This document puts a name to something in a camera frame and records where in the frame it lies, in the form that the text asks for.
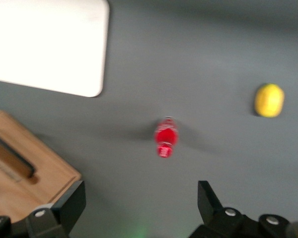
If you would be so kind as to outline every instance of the white cutting board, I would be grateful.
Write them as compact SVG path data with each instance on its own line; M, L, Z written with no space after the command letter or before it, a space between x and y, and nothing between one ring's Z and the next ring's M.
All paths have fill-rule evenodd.
M0 0L0 81L97 96L108 17L106 0Z

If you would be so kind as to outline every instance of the red bottle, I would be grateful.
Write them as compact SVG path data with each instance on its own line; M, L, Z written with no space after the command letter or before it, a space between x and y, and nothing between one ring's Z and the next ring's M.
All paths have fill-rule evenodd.
M160 157L168 158L172 155L173 146L178 142L179 134L172 117L166 117L154 133L157 143L157 153Z

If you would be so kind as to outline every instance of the wooden cutting board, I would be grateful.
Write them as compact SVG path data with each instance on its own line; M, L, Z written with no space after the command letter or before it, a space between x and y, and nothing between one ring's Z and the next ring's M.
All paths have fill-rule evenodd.
M9 114L0 111L0 215L12 222L53 203L81 175Z

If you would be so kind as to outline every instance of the yellow lemon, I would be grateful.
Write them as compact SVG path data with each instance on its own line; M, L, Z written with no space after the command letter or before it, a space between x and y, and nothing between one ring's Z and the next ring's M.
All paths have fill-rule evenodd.
M274 118L282 111L284 98L285 94L277 84L265 84L256 93L255 111L263 117Z

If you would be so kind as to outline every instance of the red bottle cap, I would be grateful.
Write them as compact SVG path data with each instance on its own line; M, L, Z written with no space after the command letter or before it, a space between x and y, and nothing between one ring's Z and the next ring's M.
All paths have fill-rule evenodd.
M160 143L158 144L157 152L160 157L168 158L172 155L172 145L168 143Z

